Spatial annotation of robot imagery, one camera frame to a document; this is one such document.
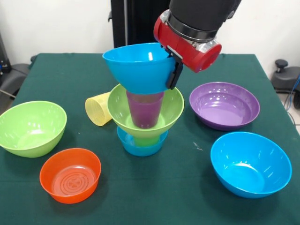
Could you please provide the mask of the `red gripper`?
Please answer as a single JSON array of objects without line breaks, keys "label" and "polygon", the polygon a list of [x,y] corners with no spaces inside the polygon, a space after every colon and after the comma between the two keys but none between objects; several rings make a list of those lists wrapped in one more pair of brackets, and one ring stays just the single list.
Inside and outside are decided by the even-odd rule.
[{"label": "red gripper", "polygon": [[193,72],[206,70],[217,59],[222,46],[215,38],[208,42],[200,43],[187,39],[176,33],[170,21],[177,22],[170,10],[165,10],[154,25],[155,39],[171,53],[179,57],[181,62],[175,63],[175,69],[170,73],[166,82],[167,89],[173,90],[183,70],[183,64]]}]

